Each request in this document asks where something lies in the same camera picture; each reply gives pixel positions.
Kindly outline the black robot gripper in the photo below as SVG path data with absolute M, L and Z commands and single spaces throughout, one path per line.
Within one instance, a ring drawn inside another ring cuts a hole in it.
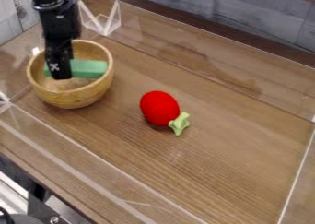
M 67 44 L 82 34 L 79 7 L 75 0 L 38 3 L 43 37 L 46 40 L 46 64 L 55 80 L 71 79 L 72 47 Z

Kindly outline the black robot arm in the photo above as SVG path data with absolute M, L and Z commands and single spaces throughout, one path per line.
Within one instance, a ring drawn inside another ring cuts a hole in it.
M 32 7 L 39 12 L 46 43 L 46 64 L 54 79 L 70 79 L 72 45 L 80 37 L 82 24 L 76 0 L 32 0 Z

